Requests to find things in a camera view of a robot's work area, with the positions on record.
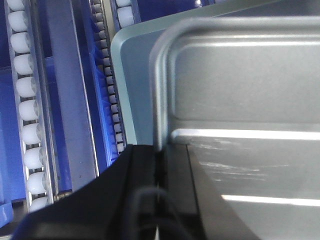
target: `gray panel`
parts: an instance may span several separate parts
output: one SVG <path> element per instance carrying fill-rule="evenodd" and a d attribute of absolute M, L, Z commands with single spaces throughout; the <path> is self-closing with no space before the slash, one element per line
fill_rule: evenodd
<path fill-rule="evenodd" d="M 187 18 L 214 17 L 243 11 L 277 0 L 232 0 L 120 30 L 111 44 L 117 89 L 128 144 L 153 144 L 153 117 L 149 81 L 149 55 L 164 29 Z"/>
<path fill-rule="evenodd" d="M 92 181 L 98 170 L 75 16 L 70 0 L 48 0 L 46 7 L 72 190 L 76 191 Z"/>
<path fill-rule="evenodd" d="M 192 145 L 223 195 L 320 197 L 320 140 L 216 137 Z"/>
<path fill-rule="evenodd" d="M 319 24 L 202 18 L 168 29 L 150 54 L 156 148 L 217 137 L 206 129 L 319 132 Z"/>
<path fill-rule="evenodd" d="M 171 63 L 175 66 L 174 117 L 318 123 L 320 38 L 244 41 L 233 37 L 207 38 L 199 45 L 185 39 L 175 46 L 181 50 Z"/>

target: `black cable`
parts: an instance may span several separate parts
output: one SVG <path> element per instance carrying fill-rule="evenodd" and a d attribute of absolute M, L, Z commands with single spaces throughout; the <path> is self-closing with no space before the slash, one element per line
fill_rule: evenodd
<path fill-rule="evenodd" d="M 172 208 L 172 213 L 176 222 L 172 221 L 169 218 L 150 218 L 150 220 L 152 221 L 150 222 L 150 224 L 156 224 L 156 222 L 158 222 L 159 226 L 161 225 L 163 228 L 167 228 L 169 232 L 181 236 L 181 239 L 191 240 L 191 236 L 184 229 L 182 222 L 180 221 L 178 211 L 174 205 L 174 202 L 172 201 L 170 196 L 168 196 L 165 190 L 157 187 L 142 187 L 132 194 L 132 197 L 127 202 L 128 207 L 125 218 L 123 220 L 123 239 L 139 240 L 140 227 L 138 226 L 138 222 L 140 204 L 143 197 L 152 195 L 158 196 L 167 202 L 168 206 Z"/>

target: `metal tray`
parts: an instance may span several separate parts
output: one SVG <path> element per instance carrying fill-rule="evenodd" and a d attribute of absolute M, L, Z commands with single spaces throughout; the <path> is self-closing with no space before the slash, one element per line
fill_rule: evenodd
<path fill-rule="evenodd" d="M 320 17 L 194 18 L 150 54 L 154 146 L 190 145 L 262 239 L 320 236 Z"/>

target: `blue plastic crate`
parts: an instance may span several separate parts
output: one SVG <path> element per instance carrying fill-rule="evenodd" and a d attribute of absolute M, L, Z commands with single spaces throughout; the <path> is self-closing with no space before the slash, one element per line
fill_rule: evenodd
<path fill-rule="evenodd" d="M 11 205 L 10 179 L 7 168 L 4 131 L 0 114 L 0 228 L 11 222 L 14 218 Z"/>

